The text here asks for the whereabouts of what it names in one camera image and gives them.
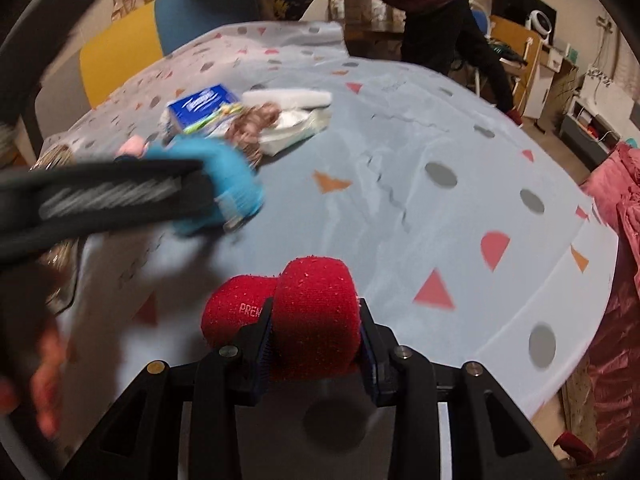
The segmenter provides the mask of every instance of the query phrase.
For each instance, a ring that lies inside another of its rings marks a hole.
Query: chair
[[[222,25],[258,20],[257,0],[156,0],[112,23],[35,89],[23,111],[34,153],[178,47]]]
[[[489,39],[491,37],[491,20],[489,19],[489,15],[473,3],[471,3],[471,6],[471,12],[476,19],[478,27],[484,34],[485,38]],[[476,77],[476,95],[480,97],[480,71],[476,68],[474,74]]]

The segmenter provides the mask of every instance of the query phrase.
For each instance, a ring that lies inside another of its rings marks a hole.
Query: blue box
[[[222,85],[205,88],[167,106],[172,126],[185,134],[192,133],[220,116],[237,111],[238,98]]]

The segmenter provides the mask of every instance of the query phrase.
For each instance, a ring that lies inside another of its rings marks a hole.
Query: desk
[[[483,362],[529,416],[574,369],[616,260],[617,238],[591,198],[452,80],[351,58],[343,44],[333,23],[222,27],[47,139],[77,160],[109,160],[131,134],[158,135],[164,102],[218,83],[237,94],[266,86],[334,96],[328,129],[260,167],[264,207],[238,231],[180,238],[159,225],[87,240],[76,301],[61,318],[73,356],[63,448],[78,445],[148,362],[206,354],[200,316],[217,286],[273,276],[308,254],[344,260],[375,321],[401,344],[443,364]],[[338,186],[327,192],[315,173]],[[354,378],[278,388],[239,416],[245,478],[384,478],[392,417],[363,400]],[[303,415],[328,396],[352,399],[369,417],[353,452],[328,454],[305,437]]]
[[[527,30],[517,23],[510,22],[499,16],[491,16],[491,36],[496,40],[508,44],[520,54],[528,63],[524,72],[519,76],[521,81],[515,89],[513,101],[521,115],[524,115],[527,100],[534,81],[534,74],[538,69],[538,59],[542,50],[542,39],[537,32]]]
[[[344,23],[340,22],[344,29],[345,41],[402,41],[404,37],[404,23],[398,22],[369,22],[369,23]],[[501,59],[500,62],[507,74],[522,78],[526,67],[520,63]]]

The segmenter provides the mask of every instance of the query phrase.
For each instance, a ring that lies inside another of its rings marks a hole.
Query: orange triangle pattern
[[[351,184],[351,180],[340,180],[339,178],[333,178],[326,173],[320,171],[314,171],[314,180],[320,188],[320,193],[331,193],[332,191],[342,191],[347,189]]]
[[[578,268],[580,269],[580,272],[584,273],[584,271],[587,269],[587,266],[589,265],[589,261],[587,260],[587,258],[582,256],[578,251],[576,251],[574,246],[571,246],[571,254],[574,257],[575,263],[578,264]]]
[[[156,309],[156,294],[152,292],[133,319],[142,324],[158,326],[158,311]]]
[[[434,269],[427,281],[424,282],[418,294],[415,295],[414,302],[431,304],[451,310],[455,308],[438,269]]]

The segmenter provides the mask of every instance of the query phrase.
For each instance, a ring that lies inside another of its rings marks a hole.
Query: screw
[[[233,345],[223,346],[218,353],[222,357],[236,357],[238,355],[238,348]]]
[[[400,345],[394,348],[394,354],[401,359],[408,359],[414,352],[408,346]]]
[[[480,363],[476,363],[475,361],[467,363],[465,365],[465,370],[466,373],[468,373],[469,375],[473,375],[473,377],[478,377],[479,375],[482,375],[482,372],[484,372],[484,368],[482,368],[482,365]]]
[[[146,371],[152,375],[158,375],[164,372],[164,363],[162,361],[153,361],[146,366]]]

